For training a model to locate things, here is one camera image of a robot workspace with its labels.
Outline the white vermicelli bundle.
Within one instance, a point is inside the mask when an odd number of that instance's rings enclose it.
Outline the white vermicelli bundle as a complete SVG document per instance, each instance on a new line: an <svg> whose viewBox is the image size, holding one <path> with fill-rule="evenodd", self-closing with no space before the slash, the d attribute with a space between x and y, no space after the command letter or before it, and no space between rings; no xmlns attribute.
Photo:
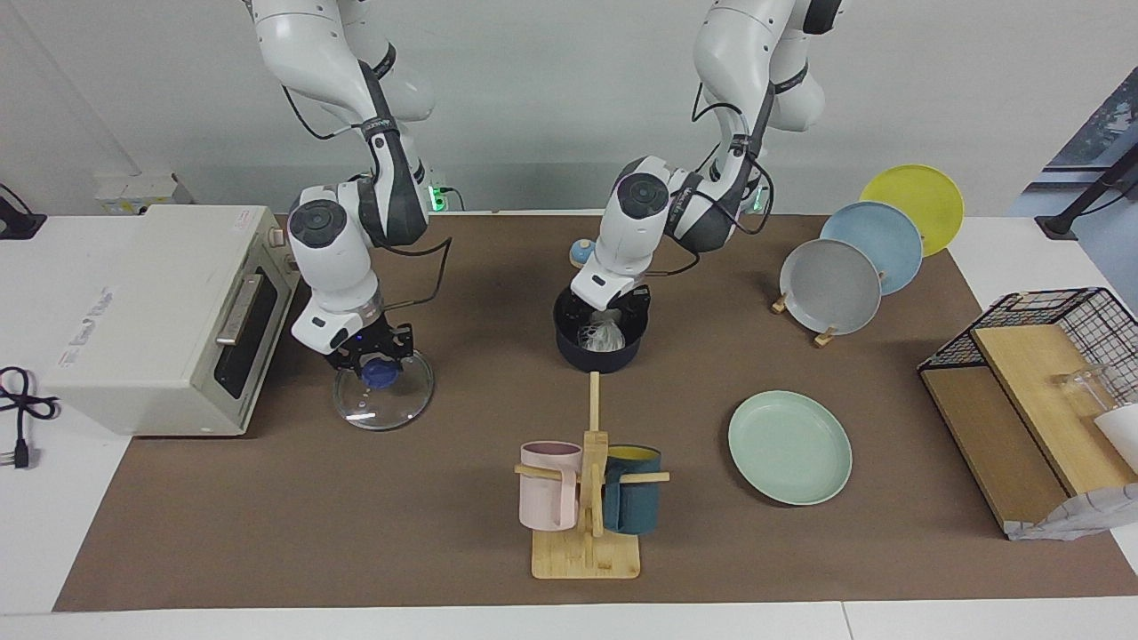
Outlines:
<svg viewBox="0 0 1138 640"><path fill-rule="evenodd" d="M593 339L577 339L582 348L589 352L608 353L626 348L625 336L621 331L620 309L595 309L589 317L597 320L597 333Z"/></svg>

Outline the glass lid with blue knob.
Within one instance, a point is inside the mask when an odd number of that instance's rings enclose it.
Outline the glass lid with blue knob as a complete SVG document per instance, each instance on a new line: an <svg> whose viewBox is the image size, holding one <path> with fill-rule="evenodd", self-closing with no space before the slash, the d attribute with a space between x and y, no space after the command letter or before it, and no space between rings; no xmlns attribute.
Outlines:
<svg viewBox="0 0 1138 640"><path fill-rule="evenodd" d="M352 370L339 370L333 381L333 405L341 417L371 432L398 429L423 413L435 389L435 376L415 348L404 369L391 367L381 354L366 362L369 385L354 380Z"/></svg>

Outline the wooden plate rack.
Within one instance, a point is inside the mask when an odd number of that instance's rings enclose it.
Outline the wooden plate rack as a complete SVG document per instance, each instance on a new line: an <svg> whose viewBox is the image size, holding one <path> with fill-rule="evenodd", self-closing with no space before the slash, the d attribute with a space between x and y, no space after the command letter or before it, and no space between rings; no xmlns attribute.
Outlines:
<svg viewBox="0 0 1138 640"><path fill-rule="evenodd" d="M798 325L813 331L815 348L825 348L838 336L861 331L879 315L882 300L879 273L830 279L786 272L780 274L780 289L772 312L789 312Z"/></svg>

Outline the grey plate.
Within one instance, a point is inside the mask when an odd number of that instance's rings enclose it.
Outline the grey plate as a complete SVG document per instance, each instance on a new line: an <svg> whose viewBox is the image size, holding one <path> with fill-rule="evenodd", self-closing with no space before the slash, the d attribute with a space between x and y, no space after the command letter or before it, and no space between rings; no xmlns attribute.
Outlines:
<svg viewBox="0 0 1138 640"><path fill-rule="evenodd" d="M879 272L852 244L818 238L789 253L780 272L775 313L787 311L814 333L817 348L857 333L879 314Z"/></svg>

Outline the pale green plate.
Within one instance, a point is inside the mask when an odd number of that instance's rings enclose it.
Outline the pale green plate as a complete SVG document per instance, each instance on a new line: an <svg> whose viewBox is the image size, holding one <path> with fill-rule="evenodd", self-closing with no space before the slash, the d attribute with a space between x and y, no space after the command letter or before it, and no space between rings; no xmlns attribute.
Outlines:
<svg viewBox="0 0 1138 640"><path fill-rule="evenodd" d="M853 448L838 417L792 389L745 397L729 418L732 461L749 485L805 507L838 497L853 471Z"/></svg>

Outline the dark blue saucepan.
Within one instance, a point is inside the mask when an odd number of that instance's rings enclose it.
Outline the dark blue saucepan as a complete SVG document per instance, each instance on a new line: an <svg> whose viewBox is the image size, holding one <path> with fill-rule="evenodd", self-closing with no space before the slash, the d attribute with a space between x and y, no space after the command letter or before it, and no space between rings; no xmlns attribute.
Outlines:
<svg viewBox="0 0 1138 640"><path fill-rule="evenodd" d="M552 307L554 329L556 329L556 348L566 362L580 369L582 372L611 374L629 364L641 348L644 333L622 333L626 348L621 351L595 353L578 345L577 331L582 323L569 317L569 289L566 287L558 294Z"/></svg>

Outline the brown table mat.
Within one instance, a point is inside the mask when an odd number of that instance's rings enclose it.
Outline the brown table mat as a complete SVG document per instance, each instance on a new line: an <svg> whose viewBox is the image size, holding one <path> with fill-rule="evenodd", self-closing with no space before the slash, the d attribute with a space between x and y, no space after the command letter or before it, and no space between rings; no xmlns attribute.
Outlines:
<svg viewBox="0 0 1138 640"><path fill-rule="evenodd" d="M517 522L523 442L580 442L587 376L556 352L551 307L585 216L446 216L440 296L398 313L437 377L396 432L346 424L333 374L280 340L248 435L130 442L58 612L469 604L711 604L1138 593L1107 534L1003 536L918 366L979 315L939 252L861 333L814 348L772 315L783 260L820 218L773 216L652 281L638 356L602 381L601 426L657 448L671 478L634 580L537 580ZM853 473L789 508L740 478L736 407L793 389L838 416Z"/></svg>

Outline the pink mug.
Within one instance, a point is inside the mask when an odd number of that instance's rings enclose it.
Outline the pink mug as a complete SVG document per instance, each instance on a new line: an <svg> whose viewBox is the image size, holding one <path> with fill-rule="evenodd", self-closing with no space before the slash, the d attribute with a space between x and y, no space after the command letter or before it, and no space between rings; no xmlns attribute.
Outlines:
<svg viewBox="0 0 1138 640"><path fill-rule="evenodd" d="M551 478L520 475L517 515L525 527L560 532L577 525L582 454L580 445L561 441L531 441L521 446L521 463L554 473Z"/></svg>

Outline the white toaster oven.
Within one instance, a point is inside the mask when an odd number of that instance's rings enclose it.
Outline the white toaster oven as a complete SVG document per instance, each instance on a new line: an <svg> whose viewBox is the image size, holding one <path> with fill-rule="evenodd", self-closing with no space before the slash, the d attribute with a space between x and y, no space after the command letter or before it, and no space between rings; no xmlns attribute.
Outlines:
<svg viewBox="0 0 1138 640"><path fill-rule="evenodd" d="M298 276L259 205L155 205L42 386L112 432L239 436Z"/></svg>

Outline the white socket box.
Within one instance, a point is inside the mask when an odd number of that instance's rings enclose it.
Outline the white socket box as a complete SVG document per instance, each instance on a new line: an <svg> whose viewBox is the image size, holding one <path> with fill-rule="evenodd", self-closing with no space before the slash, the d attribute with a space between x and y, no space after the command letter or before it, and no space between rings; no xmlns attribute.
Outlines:
<svg viewBox="0 0 1138 640"><path fill-rule="evenodd" d="M154 205L191 205L193 197L173 173L96 177L96 200L107 215L140 215Z"/></svg>

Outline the brown board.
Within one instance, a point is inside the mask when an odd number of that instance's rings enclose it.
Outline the brown board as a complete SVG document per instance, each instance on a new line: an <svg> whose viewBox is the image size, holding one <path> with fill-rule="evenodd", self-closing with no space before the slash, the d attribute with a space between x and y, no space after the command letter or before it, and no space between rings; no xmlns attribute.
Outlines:
<svg viewBox="0 0 1138 640"><path fill-rule="evenodd" d="M988 367L927 369L921 380L1004 534L1030 528L1069 494Z"/></svg>

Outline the black clamp stand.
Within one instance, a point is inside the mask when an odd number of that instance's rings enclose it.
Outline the black clamp stand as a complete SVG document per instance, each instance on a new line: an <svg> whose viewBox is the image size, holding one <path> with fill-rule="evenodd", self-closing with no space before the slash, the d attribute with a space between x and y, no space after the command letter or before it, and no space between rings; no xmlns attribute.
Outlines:
<svg viewBox="0 0 1138 640"><path fill-rule="evenodd" d="M1077 218L1092 213L1092 203L1116 187L1135 166L1138 166L1138 143L1133 143L1133 147L1127 150L1092 184L1086 187L1085 191L1078 195L1072 203L1069 203L1061 213L1052 216L1036 216L1036 224L1052 240L1074 243L1078 237L1073 233L1072 227Z"/></svg>
<svg viewBox="0 0 1138 640"><path fill-rule="evenodd" d="M28 240L46 224L48 215L31 210L20 195L0 182L0 240Z"/></svg>

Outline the clear glass cup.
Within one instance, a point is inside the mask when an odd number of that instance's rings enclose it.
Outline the clear glass cup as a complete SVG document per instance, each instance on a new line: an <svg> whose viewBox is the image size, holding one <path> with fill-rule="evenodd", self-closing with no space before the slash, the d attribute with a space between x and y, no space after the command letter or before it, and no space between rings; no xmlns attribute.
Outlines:
<svg viewBox="0 0 1138 640"><path fill-rule="evenodd" d="M1061 374L1056 381L1078 416L1097 419L1122 405L1112 386L1115 374L1113 367L1092 364L1075 372Z"/></svg>

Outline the grey patterned bag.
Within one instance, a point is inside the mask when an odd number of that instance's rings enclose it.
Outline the grey patterned bag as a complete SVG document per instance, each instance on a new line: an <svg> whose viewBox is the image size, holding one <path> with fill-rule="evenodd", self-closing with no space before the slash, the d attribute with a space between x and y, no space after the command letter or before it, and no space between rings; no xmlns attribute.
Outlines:
<svg viewBox="0 0 1138 640"><path fill-rule="evenodd" d="M1138 483L1098 489L1064 501L1039 523L1006 520L1011 541L1073 541L1138 523Z"/></svg>

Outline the white cup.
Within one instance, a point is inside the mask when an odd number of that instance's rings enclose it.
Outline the white cup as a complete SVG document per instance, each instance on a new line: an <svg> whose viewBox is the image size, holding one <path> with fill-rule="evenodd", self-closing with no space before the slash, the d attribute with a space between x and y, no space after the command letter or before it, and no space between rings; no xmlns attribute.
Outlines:
<svg viewBox="0 0 1138 640"><path fill-rule="evenodd" d="M1110 409L1094 417L1094 425L1138 475L1138 404Z"/></svg>

